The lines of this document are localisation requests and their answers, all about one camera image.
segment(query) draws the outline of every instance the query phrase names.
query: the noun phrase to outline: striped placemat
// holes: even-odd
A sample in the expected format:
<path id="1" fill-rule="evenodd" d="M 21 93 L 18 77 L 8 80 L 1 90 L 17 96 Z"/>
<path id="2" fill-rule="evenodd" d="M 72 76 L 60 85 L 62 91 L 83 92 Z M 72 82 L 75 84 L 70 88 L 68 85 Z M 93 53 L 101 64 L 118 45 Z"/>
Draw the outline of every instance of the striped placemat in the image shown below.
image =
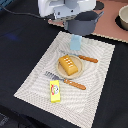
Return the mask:
<path id="1" fill-rule="evenodd" d="M 115 46 L 83 37 L 81 50 L 71 51 L 71 36 L 69 33 L 59 32 L 14 96 L 79 127 L 91 128 Z M 83 60 L 84 72 L 73 80 L 84 84 L 86 90 L 60 82 L 61 102 L 51 103 L 50 79 L 44 73 L 50 71 L 59 76 L 55 68 L 58 58 L 63 56 L 59 50 L 96 58 L 98 63 Z"/>

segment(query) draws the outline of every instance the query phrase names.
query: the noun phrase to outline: small yellow box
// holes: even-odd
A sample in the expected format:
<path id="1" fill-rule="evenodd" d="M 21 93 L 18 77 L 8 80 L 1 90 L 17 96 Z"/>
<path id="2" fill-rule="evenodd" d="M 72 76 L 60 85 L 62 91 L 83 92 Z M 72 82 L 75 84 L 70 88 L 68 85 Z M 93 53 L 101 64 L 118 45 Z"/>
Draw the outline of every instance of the small yellow box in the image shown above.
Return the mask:
<path id="1" fill-rule="evenodd" d="M 60 88 L 58 80 L 50 81 L 50 93 L 52 103 L 60 102 Z"/>

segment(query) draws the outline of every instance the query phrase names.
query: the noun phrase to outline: fork tines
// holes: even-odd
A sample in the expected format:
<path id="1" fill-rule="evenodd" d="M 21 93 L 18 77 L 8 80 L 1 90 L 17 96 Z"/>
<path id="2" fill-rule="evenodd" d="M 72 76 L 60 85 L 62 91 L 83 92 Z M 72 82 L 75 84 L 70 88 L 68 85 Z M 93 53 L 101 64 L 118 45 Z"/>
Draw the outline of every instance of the fork tines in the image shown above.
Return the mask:
<path id="1" fill-rule="evenodd" d="M 45 72 L 45 75 L 51 79 L 53 79 L 53 77 L 54 77 L 54 74 L 52 74 L 51 72 L 48 72 L 48 71 Z"/>

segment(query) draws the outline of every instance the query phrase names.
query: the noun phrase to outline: knife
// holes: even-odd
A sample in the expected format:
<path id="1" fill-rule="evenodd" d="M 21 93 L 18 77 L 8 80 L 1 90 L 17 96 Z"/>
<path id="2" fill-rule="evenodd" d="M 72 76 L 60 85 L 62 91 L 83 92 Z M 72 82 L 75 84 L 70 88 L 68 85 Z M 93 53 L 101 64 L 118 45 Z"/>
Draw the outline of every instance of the knife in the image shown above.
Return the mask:
<path id="1" fill-rule="evenodd" d="M 64 83 L 69 84 L 69 85 L 72 85 L 72 86 L 77 87 L 79 89 L 82 89 L 82 90 L 85 90 L 86 89 L 86 87 L 84 85 L 75 83 L 75 82 L 70 81 L 70 80 L 67 80 L 67 79 L 60 79 L 58 76 L 54 75 L 51 72 L 46 71 L 44 75 L 48 76 L 49 78 L 51 78 L 53 80 L 61 80 Z"/>
<path id="2" fill-rule="evenodd" d="M 76 54 L 68 53 L 68 52 L 65 52 L 65 51 L 62 51 L 62 50 L 59 50 L 59 51 L 62 52 L 62 53 L 64 53 L 64 54 L 69 54 L 69 55 L 77 56 L 80 59 L 87 60 L 87 61 L 90 61 L 90 62 L 94 62 L 94 63 L 97 63 L 98 62 L 98 60 L 97 59 L 94 59 L 94 58 L 90 58 L 90 57 L 86 57 L 86 56 L 82 56 L 82 55 L 76 55 Z"/>

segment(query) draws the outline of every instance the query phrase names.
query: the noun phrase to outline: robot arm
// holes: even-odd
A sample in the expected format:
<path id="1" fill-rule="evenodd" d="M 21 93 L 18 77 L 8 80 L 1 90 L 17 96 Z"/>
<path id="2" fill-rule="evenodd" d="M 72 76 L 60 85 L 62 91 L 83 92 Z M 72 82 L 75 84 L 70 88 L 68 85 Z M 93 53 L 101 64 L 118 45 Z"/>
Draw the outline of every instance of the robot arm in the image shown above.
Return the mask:
<path id="1" fill-rule="evenodd" d="M 93 10 L 96 0 L 38 0 L 39 14 L 53 14 L 55 21 L 74 19 L 79 13 Z"/>

